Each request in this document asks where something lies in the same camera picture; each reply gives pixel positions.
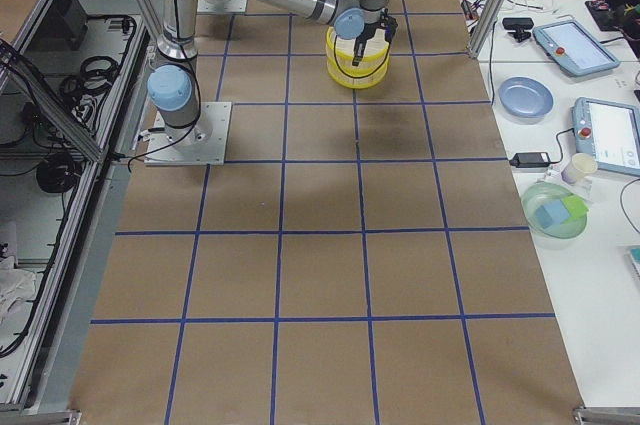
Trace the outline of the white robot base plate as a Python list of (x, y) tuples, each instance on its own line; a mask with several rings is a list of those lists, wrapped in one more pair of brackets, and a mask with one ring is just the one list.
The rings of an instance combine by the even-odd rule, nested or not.
[(203, 102), (199, 121), (189, 134), (166, 128), (159, 111), (154, 117), (154, 128), (161, 131), (150, 135), (149, 153), (144, 162), (149, 166), (223, 165), (231, 122), (231, 102)]

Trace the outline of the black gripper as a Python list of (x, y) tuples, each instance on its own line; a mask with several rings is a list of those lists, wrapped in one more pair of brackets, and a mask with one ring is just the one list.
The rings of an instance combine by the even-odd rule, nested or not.
[(353, 49), (352, 66), (358, 67), (364, 57), (365, 45), (369, 40), (375, 37), (376, 31), (382, 27), (380, 21), (374, 23), (366, 23), (363, 31), (355, 39)]

